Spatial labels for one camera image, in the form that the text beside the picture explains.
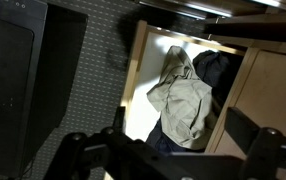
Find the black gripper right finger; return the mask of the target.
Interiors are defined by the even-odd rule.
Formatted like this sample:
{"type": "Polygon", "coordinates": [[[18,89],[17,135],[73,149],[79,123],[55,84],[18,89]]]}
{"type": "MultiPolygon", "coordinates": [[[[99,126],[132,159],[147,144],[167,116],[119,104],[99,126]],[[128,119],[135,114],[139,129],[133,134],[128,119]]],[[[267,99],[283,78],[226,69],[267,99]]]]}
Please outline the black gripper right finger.
{"type": "Polygon", "coordinates": [[[247,154],[260,127],[236,107],[227,109],[225,131],[235,141],[244,154],[247,154]]]}

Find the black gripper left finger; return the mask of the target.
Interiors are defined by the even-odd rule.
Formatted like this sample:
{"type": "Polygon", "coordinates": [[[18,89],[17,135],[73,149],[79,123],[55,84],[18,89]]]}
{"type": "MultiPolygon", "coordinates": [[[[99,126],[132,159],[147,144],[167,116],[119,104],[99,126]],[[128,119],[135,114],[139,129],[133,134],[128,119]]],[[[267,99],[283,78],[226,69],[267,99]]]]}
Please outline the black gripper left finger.
{"type": "Polygon", "coordinates": [[[125,132],[125,112],[126,108],[124,106],[119,106],[116,108],[114,121],[113,121],[113,128],[117,132],[125,132]]]}

